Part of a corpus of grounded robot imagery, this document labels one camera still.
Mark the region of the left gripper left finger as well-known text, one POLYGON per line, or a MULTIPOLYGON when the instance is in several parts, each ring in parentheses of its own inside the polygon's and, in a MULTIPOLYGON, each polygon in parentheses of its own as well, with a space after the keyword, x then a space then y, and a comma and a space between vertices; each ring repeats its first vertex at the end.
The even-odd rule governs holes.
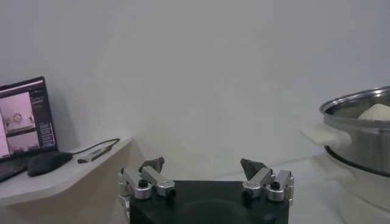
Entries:
POLYGON ((132 195, 136 200, 148 200, 155 189, 155 193, 160 197, 167 200, 174 198, 175 182, 161 174, 164 163, 165 159, 161 156, 144 161, 138 170, 122 168, 119 171, 119 183, 122 184, 126 195, 132 195))

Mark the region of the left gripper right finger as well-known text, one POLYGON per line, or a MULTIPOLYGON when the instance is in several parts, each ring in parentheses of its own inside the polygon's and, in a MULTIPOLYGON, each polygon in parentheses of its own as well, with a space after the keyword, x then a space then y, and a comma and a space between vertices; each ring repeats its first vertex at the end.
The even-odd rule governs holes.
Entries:
POLYGON ((265 164, 245 158, 240 160, 240 164, 247 178, 242 183, 244 201, 260 198, 262 193, 269 201, 293 201, 294 176, 289 170, 275 174, 265 164))

